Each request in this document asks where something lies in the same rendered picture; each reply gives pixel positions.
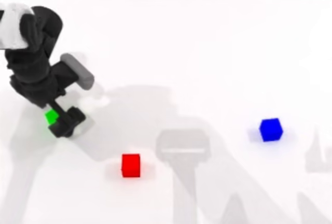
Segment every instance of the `red cube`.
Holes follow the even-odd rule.
[[[140,177],[141,176],[141,157],[140,154],[122,154],[123,177]]]

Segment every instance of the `small green cube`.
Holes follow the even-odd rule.
[[[46,116],[47,122],[50,125],[52,125],[52,124],[56,123],[56,121],[57,121],[57,119],[59,117],[59,114],[55,110],[51,109],[50,111],[48,111],[45,114],[45,116]]]

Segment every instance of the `blue cube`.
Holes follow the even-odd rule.
[[[278,141],[284,132],[278,118],[264,119],[259,130],[264,142]]]

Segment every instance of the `white background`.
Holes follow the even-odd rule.
[[[316,155],[327,167],[331,157],[332,0],[1,2],[57,12],[51,62],[81,52],[96,84],[59,100],[89,118],[81,135],[55,140],[0,60],[0,221],[176,223],[176,176],[155,153],[169,128],[209,137],[211,156],[195,170],[197,223],[246,223],[222,219],[234,193],[252,224],[332,220],[332,172],[306,170],[315,132]],[[259,124],[274,117],[284,136],[263,143]],[[128,152],[142,156],[140,179],[121,178]]]

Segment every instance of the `white robot body part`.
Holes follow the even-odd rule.
[[[0,49],[25,49],[27,42],[20,32],[20,21],[24,14],[34,14],[33,10],[24,4],[8,4],[0,19]]]

